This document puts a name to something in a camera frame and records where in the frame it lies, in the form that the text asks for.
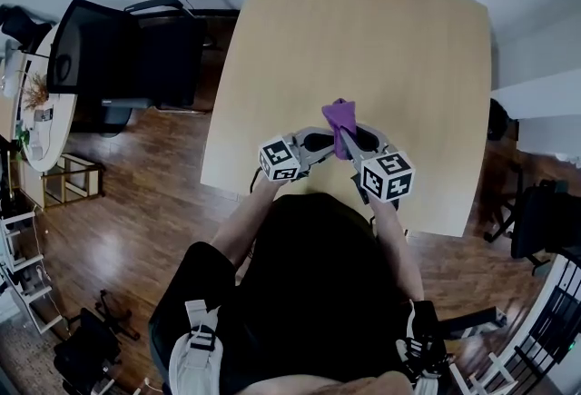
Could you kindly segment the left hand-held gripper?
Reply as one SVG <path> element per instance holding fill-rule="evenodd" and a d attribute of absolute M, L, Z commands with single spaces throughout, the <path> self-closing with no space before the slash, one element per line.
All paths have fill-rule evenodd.
<path fill-rule="evenodd" d="M 334 154 L 334 133 L 306 127 L 295 133 L 278 135 L 259 148 L 259 165 L 271 182 L 295 181 L 307 177 L 312 165 Z"/>

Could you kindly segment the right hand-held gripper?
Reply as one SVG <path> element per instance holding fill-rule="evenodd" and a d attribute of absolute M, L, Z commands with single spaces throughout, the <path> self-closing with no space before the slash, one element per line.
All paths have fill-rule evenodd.
<path fill-rule="evenodd" d="M 351 179 L 364 203 L 370 199 L 398 203 L 410 193 L 415 167 L 382 132 L 364 124 L 358 124 L 354 133 L 341 127 L 340 140 L 356 170 Z"/>

